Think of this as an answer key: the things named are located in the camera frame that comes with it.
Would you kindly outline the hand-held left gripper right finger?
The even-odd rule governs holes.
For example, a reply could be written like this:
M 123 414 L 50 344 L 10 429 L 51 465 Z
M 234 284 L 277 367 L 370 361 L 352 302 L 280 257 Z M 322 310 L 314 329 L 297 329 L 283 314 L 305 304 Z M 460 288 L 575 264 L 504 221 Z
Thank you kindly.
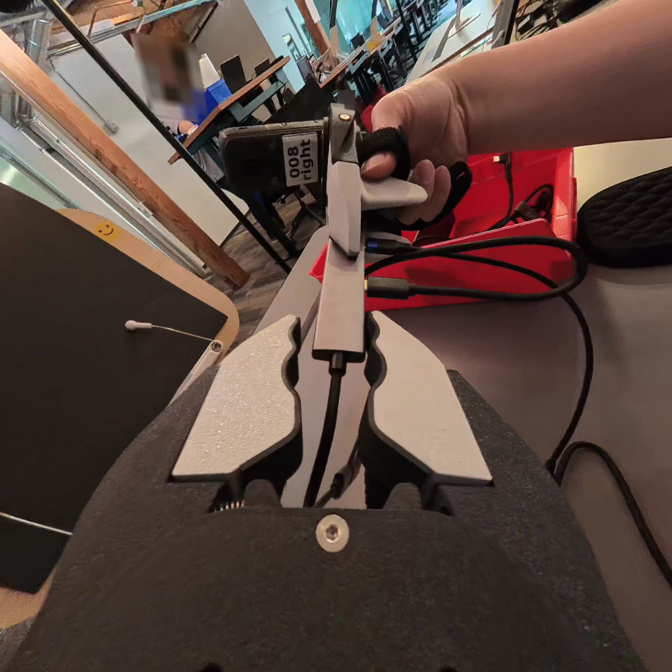
M 380 311 L 367 315 L 361 461 L 386 486 L 489 486 L 492 475 L 438 357 Z

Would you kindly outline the person's right forearm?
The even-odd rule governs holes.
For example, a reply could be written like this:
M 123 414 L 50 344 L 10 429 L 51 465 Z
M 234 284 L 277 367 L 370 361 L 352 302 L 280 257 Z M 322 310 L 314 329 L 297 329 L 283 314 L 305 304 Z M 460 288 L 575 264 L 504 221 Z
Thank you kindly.
M 671 2 L 618 1 L 445 71 L 457 156 L 671 137 Z

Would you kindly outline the black panel wooden board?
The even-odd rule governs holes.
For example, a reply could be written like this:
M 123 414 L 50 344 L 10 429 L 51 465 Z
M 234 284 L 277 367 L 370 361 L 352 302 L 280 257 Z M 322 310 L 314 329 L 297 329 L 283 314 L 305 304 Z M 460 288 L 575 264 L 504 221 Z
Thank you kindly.
M 100 215 L 1 185 L 1 634 L 29 626 L 98 484 L 231 299 Z

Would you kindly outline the grey usb hub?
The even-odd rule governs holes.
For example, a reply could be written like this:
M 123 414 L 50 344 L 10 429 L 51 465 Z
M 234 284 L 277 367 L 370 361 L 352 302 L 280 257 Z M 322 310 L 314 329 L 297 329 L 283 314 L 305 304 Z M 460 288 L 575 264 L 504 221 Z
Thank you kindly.
M 312 356 L 327 361 L 342 354 L 347 363 L 365 360 L 364 250 L 348 257 L 329 239 Z

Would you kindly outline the black office chair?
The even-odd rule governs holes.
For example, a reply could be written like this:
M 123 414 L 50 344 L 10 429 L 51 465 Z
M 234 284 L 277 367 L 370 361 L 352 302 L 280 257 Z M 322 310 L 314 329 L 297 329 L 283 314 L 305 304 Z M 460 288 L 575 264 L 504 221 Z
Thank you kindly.
M 333 88 L 321 87 L 314 77 L 308 76 L 304 86 L 289 102 L 273 113 L 265 124 L 322 120 L 329 115 L 329 108 L 334 102 Z

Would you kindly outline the black oval mesh pad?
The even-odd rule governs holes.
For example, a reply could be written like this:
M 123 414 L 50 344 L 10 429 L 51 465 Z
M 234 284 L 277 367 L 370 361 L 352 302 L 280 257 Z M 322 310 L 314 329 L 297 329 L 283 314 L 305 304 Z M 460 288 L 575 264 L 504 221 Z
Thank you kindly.
M 576 242 L 592 265 L 638 269 L 671 264 L 671 168 L 620 182 L 577 212 Z

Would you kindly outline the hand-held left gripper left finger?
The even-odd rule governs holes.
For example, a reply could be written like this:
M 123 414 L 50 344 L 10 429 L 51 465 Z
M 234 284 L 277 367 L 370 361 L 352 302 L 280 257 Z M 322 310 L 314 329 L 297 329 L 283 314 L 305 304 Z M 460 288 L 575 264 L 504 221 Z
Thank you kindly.
M 214 376 L 175 465 L 179 482 L 286 482 L 302 461 L 300 318 L 236 348 Z

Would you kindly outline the wooden desk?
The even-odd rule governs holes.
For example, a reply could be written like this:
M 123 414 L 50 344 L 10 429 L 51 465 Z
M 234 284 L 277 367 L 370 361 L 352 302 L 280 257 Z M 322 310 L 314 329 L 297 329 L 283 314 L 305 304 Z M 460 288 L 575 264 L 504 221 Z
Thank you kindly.
M 289 80 L 283 73 L 283 68 L 288 63 L 289 56 L 277 58 L 270 68 L 215 106 L 187 137 L 183 147 L 194 155 L 222 130 L 242 126 L 256 110 L 288 87 Z

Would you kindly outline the wooden post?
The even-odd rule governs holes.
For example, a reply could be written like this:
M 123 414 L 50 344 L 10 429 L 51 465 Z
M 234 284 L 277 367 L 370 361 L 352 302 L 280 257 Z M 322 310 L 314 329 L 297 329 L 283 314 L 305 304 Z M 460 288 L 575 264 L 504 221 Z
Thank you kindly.
M 171 197 L 1 32 L 1 74 L 7 82 L 68 136 L 92 159 L 118 179 L 168 232 L 230 286 L 241 288 L 249 274 L 215 244 Z

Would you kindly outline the red plastic bin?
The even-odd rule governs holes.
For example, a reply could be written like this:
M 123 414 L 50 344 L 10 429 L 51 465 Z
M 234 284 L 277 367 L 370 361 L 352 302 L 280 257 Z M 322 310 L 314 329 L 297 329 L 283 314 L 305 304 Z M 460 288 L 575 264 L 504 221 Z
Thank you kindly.
M 518 218 L 491 231 L 508 211 L 509 190 L 505 168 L 494 155 L 477 155 L 468 160 L 472 184 L 455 210 L 429 232 L 404 232 L 409 241 L 431 237 L 427 248 L 436 251 L 459 243 L 516 236 L 539 236 L 574 241 L 576 238 L 576 179 L 572 148 L 535 150 L 511 154 L 514 206 L 535 189 L 542 189 L 527 201 L 540 215 L 535 220 Z M 419 286 L 463 288 L 498 292 L 531 293 L 545 290 L 537 280 L 491 265 L 471 261 L 427 257 L 391 265 L 372 276 L 403 278 Z

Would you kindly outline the person's right hand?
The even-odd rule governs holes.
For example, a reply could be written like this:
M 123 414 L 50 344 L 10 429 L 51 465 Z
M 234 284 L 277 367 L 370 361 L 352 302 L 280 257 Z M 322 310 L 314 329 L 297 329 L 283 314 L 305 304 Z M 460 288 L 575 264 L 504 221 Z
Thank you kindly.
M 372 111 L 372 130 L 405 133 L 411 158 L 407 180 L 427 193 L 422 204 L 397 209 L 405 225 L 434 220 L 449 198 L 449 168 L 466 161 L 466 112 L 452 64 L 445 65 L 382 97 Z

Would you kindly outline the black metal pole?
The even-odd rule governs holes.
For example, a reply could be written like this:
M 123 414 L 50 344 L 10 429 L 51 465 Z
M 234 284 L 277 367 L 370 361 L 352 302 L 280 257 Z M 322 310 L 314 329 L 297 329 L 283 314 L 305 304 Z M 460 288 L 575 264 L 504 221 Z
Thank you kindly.
M 102 68 L 106 75 L 118 86 L 124 95 L 133 103 L 148 122 L 159 132 L 159 134 L 171 145 L 173 150 L 177 151 L 180 158 L 195 172 L 206 187 L 217 197 L 223 206 L 237 219 L 237 221 L 251 234 L 262 249 L 272 258 L 272 260 L 281 268 L 283 272 L 289 274 L 291 267 L 286 263 L 280 254 L 271 246 L 254 225 L 243 214 L 240 208 L 229 198 L 225 191 L 220 189 L 216 183 L 210 179 L 207 173 L 196 163 L 186 148 L 169 132 L 164 123 L 147 106 L 145 99 L 137 95 L 136 91 L 127 83 L 127 81 L 114 69 L 112 64 L 99 51 L 95 44 L 79 29 L 71 15 L 59 4 L 58 1 L 43 1 L 46 8 L 54 15 L 65 29 L 72 35 L 76 43 Z

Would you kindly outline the white stand bracket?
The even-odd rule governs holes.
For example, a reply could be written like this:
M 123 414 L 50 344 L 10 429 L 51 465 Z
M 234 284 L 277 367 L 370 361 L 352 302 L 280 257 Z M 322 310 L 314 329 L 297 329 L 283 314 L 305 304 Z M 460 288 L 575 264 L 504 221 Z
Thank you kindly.
M 211 341 L 197 362 L 194 364 L 188 375 L 176 390 L 171 404 L 180 397 L 208 368 L 213 366 L 222 354 L 223 344 L 219 340 Z

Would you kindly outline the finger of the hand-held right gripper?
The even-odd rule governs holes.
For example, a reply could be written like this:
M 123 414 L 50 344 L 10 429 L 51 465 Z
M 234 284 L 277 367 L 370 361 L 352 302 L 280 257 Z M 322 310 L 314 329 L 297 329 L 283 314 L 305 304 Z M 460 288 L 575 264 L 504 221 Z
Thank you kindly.
M 348 258 L 361 249 L 362 179 L 355 163 L 337 161 L 327 170 L 327 227 L 330 239 Z

